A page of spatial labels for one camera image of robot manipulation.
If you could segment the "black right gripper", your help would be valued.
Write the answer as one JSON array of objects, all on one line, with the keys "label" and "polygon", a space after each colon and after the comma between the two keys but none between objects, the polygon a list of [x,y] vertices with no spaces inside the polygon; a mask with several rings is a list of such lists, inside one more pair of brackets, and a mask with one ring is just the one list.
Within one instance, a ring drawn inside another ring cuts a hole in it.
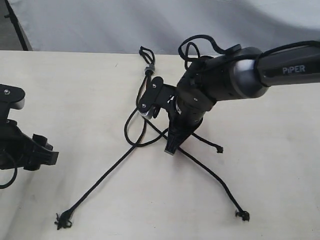
[{"label": "black right gripper", "polygon": [[174,155],[178,148],[199,128],[206,111],[198,109],[178,97],[164,101],[169,125],[164,152]]}]

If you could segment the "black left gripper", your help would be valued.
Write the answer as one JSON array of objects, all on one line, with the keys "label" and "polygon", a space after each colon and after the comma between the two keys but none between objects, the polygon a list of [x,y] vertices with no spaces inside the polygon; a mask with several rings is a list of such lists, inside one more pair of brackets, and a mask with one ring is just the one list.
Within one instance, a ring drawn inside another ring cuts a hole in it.
[{"label": "black left gripper", "polygon": [[[37,144],[46,149],[35,151]],[[30,138],[19,129],[16,121],[9,119],[0,121],[1,170],[17,167],[27,171],[37,171],[41,165],[55,165],[59,152],[52,150],[53,146],[48,143],[45,136],[33,134]]]}]

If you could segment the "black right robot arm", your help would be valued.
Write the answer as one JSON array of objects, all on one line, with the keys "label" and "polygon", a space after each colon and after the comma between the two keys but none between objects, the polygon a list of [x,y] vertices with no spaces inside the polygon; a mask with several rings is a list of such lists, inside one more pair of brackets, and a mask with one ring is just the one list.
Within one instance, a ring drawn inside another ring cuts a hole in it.
[{"label": "black right robot arm", "polygon": [[273,86],[319,81],[318,40],[290,43],[265,52],[238,47],[219,57],[197,58],[176,85],[164,150],[174,155],[218,102],[256,99]]}]

